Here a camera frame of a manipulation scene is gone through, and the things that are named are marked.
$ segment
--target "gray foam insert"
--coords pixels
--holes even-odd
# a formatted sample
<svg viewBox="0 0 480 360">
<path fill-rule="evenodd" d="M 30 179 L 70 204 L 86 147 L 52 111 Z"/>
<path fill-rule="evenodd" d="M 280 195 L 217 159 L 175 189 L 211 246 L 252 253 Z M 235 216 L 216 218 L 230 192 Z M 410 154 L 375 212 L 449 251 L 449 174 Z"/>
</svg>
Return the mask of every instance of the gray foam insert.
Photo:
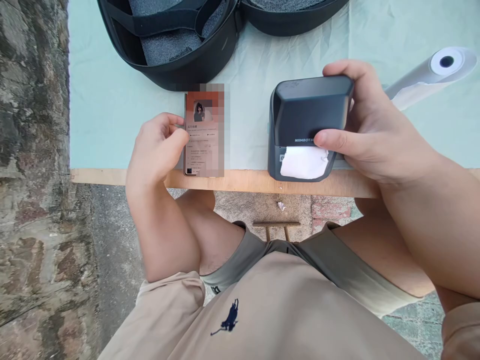
<svg viewBox="0 0 480 360">
<path fill-rule="evenodd" d="M 309 8 L 325 0 L 249 0 L 259 8 L 276 13 L 286 13 Z"/>
<path fill-rule="evenodd" d="M 170 9 L 181 3 L 182 0 L 129 0 L 129 2 L 133 15 L 144 16 Z M 201 34 L 204 38 L 210 35 L 220 21 L 226 5 L 226 1 L 222 1 L 220 6 L 210 16 Z M 185 29 L 143 37 L 140 41 L 146 63 L 149 66 L 162 65 L 174 61 L 197 49 L 202 44 L 194 31 Z"/>
</svg>

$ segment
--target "shorts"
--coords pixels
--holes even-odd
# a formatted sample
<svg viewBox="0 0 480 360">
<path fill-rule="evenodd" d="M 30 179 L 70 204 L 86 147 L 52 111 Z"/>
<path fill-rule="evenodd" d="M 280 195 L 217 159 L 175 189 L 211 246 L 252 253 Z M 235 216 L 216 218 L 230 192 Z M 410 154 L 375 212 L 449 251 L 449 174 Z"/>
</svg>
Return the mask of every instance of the shorts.
<svg viewBox="0 0 480 360">
<path fill-rule="evenodd" d="M 358 257 L 332 232 L 339 227 L 333 222 L 327 222 L 321 232 L 302 242 L 265 242 L 243 222 L 234 224 L 245 229 L 240 245 L 219 269 L 201 276 L 217 294 L 238 282 L 262 257 L 278 251 L 302 258 L 378 317 L 422 299 L 403 291 Z"/>
</svg>

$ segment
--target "light blue tablecloth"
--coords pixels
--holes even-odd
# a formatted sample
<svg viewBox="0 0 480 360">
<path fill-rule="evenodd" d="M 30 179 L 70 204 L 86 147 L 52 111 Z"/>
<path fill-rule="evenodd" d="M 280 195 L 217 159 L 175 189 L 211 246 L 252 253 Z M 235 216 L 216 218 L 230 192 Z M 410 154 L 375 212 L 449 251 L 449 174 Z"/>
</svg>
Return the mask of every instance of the light blue tablecloth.
<svg viewBox="0 0 480 360">
<path fill-rule="evenodd" d="M 351 0 L 323 26 L 300 36 L 265 35 L 247 24 L 212 83 L 228 84 L 226 169 L 267 168 L 269 99 L 284 80 L 321 76 L 341 58 L 372 63 L 384 85 L 435 51 L 480 53 L 478 0 Z M 128 166 L 141 124 L 160 112 L 184 114 L 184 94 L 163 90 L 117 55 L 96 0 L 70 0 L 70 167 Z M 480 168 L 480 67 L 405 111 L 438 151 Z"/>
</svg>

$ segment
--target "finger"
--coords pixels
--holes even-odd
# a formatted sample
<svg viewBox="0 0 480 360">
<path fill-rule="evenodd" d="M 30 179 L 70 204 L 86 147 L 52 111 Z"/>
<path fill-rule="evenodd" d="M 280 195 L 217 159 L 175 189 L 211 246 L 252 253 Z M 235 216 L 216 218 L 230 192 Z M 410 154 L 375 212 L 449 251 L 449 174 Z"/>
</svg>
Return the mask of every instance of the finger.
<svg viewBox="0 0 480 360">
<path fill-rule="evenodd" d="M 369 63 L 344 59 L 328 64 L 323 68 L 324 76 L 346 75 L 355 82 L 353 98 L 357 102 L 387 101 L 375 69 Z"/>
<path fill-rule="evenodd" d="M 369 135 L 355 132 L 326 129 L 319 131 L 313 142 L 320 148 L 355 158 L 369 149 Z"/>
<path fill-rule="evenodd" d="M 189 133 L 182 128 L 177 127 L 176 130 L 165 140 L 165 143 L 173 150 L 180 153 L 184 146 L 189 142 L 189 139 Z"/>
<path fill-rule="evenodd" d="M 162 112 L 150 120 L 154 124 L 158 125 L 183 125 L 184 118 L 169 112 Z"/>
<path fill-rule="evenodd" d="M 169 129 L 169 131 L 170 131 L 169 134 L 171 135 L 171 134 L 173 134 L 175 131 L 177 131 L 178 129 L 181 129 L 181 127 L 176 127 L 175 125 L 170 124 L 170 125 L 168 126 L 168 129 Z"/>
</svg>

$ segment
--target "stone wall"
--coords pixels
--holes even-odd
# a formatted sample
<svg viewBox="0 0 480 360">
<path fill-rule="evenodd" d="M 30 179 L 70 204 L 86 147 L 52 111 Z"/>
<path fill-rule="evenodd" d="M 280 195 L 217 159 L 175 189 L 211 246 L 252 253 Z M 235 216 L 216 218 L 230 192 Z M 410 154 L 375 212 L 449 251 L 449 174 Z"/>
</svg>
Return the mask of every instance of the stone wall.
<svg viewBox="0 0 480 360">
<path fill-rule="evenodd" d="M 95 359 L 90 191 L 69 174 L 67 0 L 0 0 L 0 17 L 0 359 Z"/>
</svg>

